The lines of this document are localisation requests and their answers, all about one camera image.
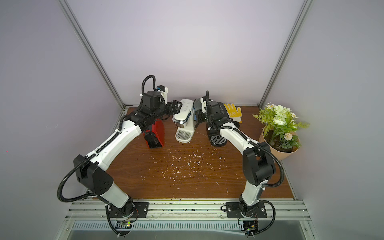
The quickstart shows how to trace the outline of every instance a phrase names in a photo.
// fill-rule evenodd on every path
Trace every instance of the white flower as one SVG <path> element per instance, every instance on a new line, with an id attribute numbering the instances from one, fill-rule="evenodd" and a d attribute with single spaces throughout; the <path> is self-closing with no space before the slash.
<path id="1" fill-rule="evenodd" d="M 282 117 L 282 118 L 287 118 L 287 114 L 285 114 L 284 112 L 276 113 L 276 116 L 279 116 L 279 117 Z"/>
<path id="2" fill-rule="evenodd" d="M 294 114 L 294 113 L 291 113 L 291 115 L 292 115 L 292 117 L 294 117 L 294 118 L 298 118 L 298 117 L 296 116 L 296 114 Z"/>
<path id="3" fill-rule="evenodd" d="M 282 113 L 284 111 L 284 107 L 282 105 L 273 106 L 275 113 Z"/>
<path id="4" fill-rule="evenodd" d="M 272 109 L 273 108 L 273 104 L 269 105 L 270 103 L 267 103 L 265 106 L 268 108 L 268 109 Z"/>
<path id="5" fill-rule="evenodd" d="M 286 132 L 285 134 L 284 134 L 284 139 L 285 140 L 292 140 L 292 134 L 290 134 L 289 132 Z"/>
<path id="6" fill-rule="evenodd" d="M 286 121 L 285 121 L 284 118 L 276 116 L 276 117 L 273 118 L 273 123 L 276 124 L 276 125 L 283 126 L 283 125 L 286 124 Z"/>

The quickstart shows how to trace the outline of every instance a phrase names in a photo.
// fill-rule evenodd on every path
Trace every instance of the kraft paper pot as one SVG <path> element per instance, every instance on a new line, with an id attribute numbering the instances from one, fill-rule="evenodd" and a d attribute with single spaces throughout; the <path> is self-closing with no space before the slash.
<path id="1" fill-rule="evenodd" d="M 262 130 L 262 133 L 260 134 L 259 142 L 266 142 L 269 145 L 269 143 L 265 140 L 265 138 L 263 136 L 263 132 L 264 132 L 264 129 Z M 292 152 L 280 152 L 271 146 L 270 146 L 270 148 L 271 148 L 271 153 L 280 161 L 285 159 L 286 157 L 290 156 L 291 154 L 295 153 L 298 149 L 297 147 L 294 147 Z"/>

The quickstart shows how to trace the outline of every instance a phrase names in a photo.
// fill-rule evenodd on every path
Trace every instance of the black mounting plate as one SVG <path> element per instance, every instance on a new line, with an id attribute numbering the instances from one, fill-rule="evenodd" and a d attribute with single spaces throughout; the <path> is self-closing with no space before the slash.
<path id="1" fill-rule="evenodd" d="M 133 202 L 133 204 L 135 205 L 135 208 L 137 209 L 137 212 L 139 213 L 138 218 L 146 218 L 147 212 L 148 212 L 149 202 Z M 136 218 L 137 212 L 136 212 L 136 210 L 133 210 L 133 215 L 132 215 L 133 219 Z M 109 212 L 110 218 L 121 218 L 122 216 L 119 216 L 118 214 L 119 213 L 117 211 L 114 211 L 114 210 Z"/>
<path id="2" fill-rule="evenodd" d="M 135 208 L 139 212 L 138 218 L 146 218 L 147 217 L 147 212 L 148 212 L 148 206 L 149 202 L 133 202 L 135 205 Z"/>
<path id="3" fill-rule="evenodd" d="M 225 205 L 227 207 L 227 218 L 244 218 L 240 212 L 239 202 L 226 202 Z M 264 203 L 260 202 L 258 204 L 256 215 L 258 218 L 267 218 Z"/>

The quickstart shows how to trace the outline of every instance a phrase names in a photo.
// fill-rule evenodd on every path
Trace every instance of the white plastic housing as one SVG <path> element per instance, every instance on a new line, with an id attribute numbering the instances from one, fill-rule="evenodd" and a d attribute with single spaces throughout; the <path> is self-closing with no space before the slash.
<path id="1" fill-rule="evenodd" d="M 224 123 L 223 126 L 229 126 L 229 127 L 237 128 L 231 122 Z M 241 154 L 243 154 L 243 151 L 247 147 L 253 148 L 252 144 L 248 143 L 240 134 L 233 131 L 232 129 L 221 129 L 220 134 L 221 134 L 221 136 L 225 137 L 228 141 L 230 141 L 237 148 L 237 150 L 240 151 Z M 258 143 L 258 141 L 254 140 L 248 136 L 247 136 L 247 138 L 249 138 L 249 140 L 254 142 L 254 143 Z"/>
<path id="2" fill-rule="evenodd" d="M 128 195 L 123 192 L 115 182 L 113 182 L 112 186 L 100 196 L 118 208 L 123 207 L 128 201 Z"/>
<path id="3" fill-rule="evenodd" d="M 252 206 L 252 205 L 259 202 L 260 194 L 261 194 L 259 192 L 264 190 L 262 188 L 262 185 L 266 184 L 267 182 L 268 182 L 268 180 L 264 180 L 257 186 L 251 184 L 248 181 L 245 183 L 245 188 L 244 188 L 243 193 L 241 194 L 241 197 L 243 198 L 244 202 L 248 206 Z"/>
<path id="4" fill-rule="evenodd" d="M 193 120 L 193 100 L 182 99 L 183 106 L 181 107 L 180 113 L 175 114 L 172 120 L 178 126 L 176 131 L 176 140 L 182 143 L 187 143 L 192 140 L 193 134 L 195 133 L 195 124 Z"/>
<path id="5" fill-rule="evenodd" d="M 113 133 L 105 142 L 103 142 L 98 148 L 100 148 L 104 143 L 106 143 L 115 133 Z M 116 158 L 116 156 L 123 150 L 129 142 L 131 142 L 135 137 L 141 134 L 141 129 L 139 126 L 135 126 L 132 121 L 123 121 L 121 134 L 117 136 L 106 148 L 99 153 L 98 156 L 91 159 L 91 162 L 98 162 L 102 170 L 106 171 L 109 168 L 109 165 Z"/>

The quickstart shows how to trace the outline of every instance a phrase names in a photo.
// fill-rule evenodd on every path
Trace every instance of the potted plant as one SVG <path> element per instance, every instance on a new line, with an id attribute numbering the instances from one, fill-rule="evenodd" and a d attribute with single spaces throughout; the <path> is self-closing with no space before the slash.
<path id="1" fill-rule="evenodd" d="M 296 122 L 298 117 L 291 109 L 270 103 L 260 110 L 259 115 L 253 116 L 265 124 L 259 142 L 267 142 L 271 153 L 279 160 L 297 151 L 301 144 L 295 132 L 309 126 L 308 123 Z"/>

